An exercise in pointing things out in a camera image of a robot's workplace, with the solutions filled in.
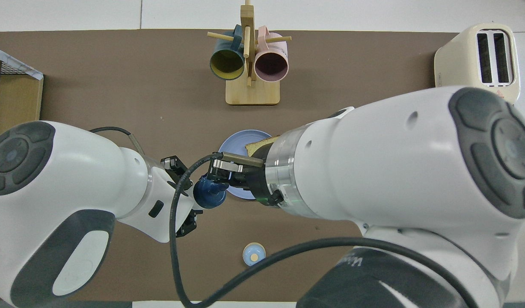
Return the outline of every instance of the dark green mug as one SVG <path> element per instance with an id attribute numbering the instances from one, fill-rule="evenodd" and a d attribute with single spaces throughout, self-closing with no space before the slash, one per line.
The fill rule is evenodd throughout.
<path id="1" fill-rule="evenodd" d="M 243 57 L 243 31 L 236 25 L 234 31 L 223 33 L 234 37 L 233 41 L 217 39 L 215 50 L 209 60 L 209 67 L 215 76 L 224 80 L 234 80 L 243 74 L 245 58 Z"/>

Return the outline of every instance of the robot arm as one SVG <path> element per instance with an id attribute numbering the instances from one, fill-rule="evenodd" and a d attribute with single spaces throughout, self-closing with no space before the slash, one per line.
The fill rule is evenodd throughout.
<path id="1" fill-rule="evenodd" d="M 169 241 L 172 170 L 108 139 L 36 121 L 0 136 L 0 297 L 65 298 L 106 254 L 115 220 Z M 176 231 L 195 201 L 180 197 Z"/>
<path id="2" fill-rule="evenodd" d="M 241 177 L 232 177 L 242 178 L 258 201 L 294 215 L 356 222 L 368 238 L 438 261 L 462 281 L 478 306 L 503 303 L 516 268 L 517 232 L 525 220 L 525 122 L 498 96 L 460 87 L 405 94 L 288 131 L 253 156 L 265 161 L 264 168 L 245 168 Z M 352 298 L 383 289 L 393 290 L 397 299 L 418 297 L 418 284 L 406 288 L 394 280 L 398 271 L 352 272 L 358 265 L 371 267 L 361 265 L 361 259 L 382 269 L 384 259 L 398 269 L 409 265 L 410 275 L 421 271 L 420 281 L 440 281 L 442 292 L 450 289 L 417 263 L 405 265 L 397 256 L 378 257 L 362 249 L 337 265 L 349 263 L 344 268 L 350 277 L 334 269 L 339 274 L 329 273 L 315 286 L 307 296 L 319 297 L 307 307 L 336 298 L 329 288 L 360 285 L 359 277 L 379 279 L 372 289 L 350 290 Z"/>

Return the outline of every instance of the mug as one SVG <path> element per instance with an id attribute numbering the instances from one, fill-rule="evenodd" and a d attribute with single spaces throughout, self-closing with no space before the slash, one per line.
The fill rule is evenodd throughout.
<path id="1" fill-rule="evenodd" d="M 255 73 L 258 78 L 267 82 L 280 81 L 289 72 L 287 43 L 285 41 L 266 43 L 266 39 L 275 37 L 281 37 L 281 35 L 270 33 L 266 26 L 258 28 Z"/>
<path id="2" fill-rule="evenodd" d="M 233 41 L 217 39 L 215 50 L 209 60 L 209 67 L 215 76 L 224 80 L 234 80 L 241 76 L 245 58 L 243 58 L 243 31 L 241 25 L 236 25 L 234 31 L 224 35 L 233 36 Z"/>

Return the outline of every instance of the blue plate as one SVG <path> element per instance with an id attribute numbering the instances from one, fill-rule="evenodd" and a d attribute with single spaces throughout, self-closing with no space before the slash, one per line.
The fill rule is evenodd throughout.
<path id="1" fill-rule="evenodd" d="M 250 144 L 253 142 L 259 142 L 269 137 L 271 136 L 265 133 L 264 131 L 260 131 L 256 129 L 241 130 L 233 134 L 232 136 L 228 137 L 225 140 L 225 142 L 222 143 L 221 148 L 219 148 L 219 152 L 228 152 L 228 153 L 247 156 L 247 149 L 245 148 L 246 144 Z M 235 195 L 236 197 L 240 197 L 242 199 L 247 199 L 247 200 L 255 199 L 253 194 L 248 190 L 243 190 L 237 187 L 229 187 L 227 191 L 229 191 L 231 194 Z"/>

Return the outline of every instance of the mug handle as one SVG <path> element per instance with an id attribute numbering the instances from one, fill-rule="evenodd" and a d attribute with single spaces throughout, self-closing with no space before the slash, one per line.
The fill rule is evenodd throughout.
<path id="1" fill-rule="evenodd" d="M 270 36 L 270 31 L 268 31 L 267 26 L 261 26 L 258 28 L 258 47 L 260 48 L 260 51 L 267 51 L 268 43 L 266 43 L 266 37 Z"/>
<path id="2" fill-rule="evenodd" d="M 241 25 L 235 25 L 234 29 L 234 40 L 231 42 L 230 49 L 238 51 L 241 45 L 241 40 L 243 39 L 243 30 Z"/>

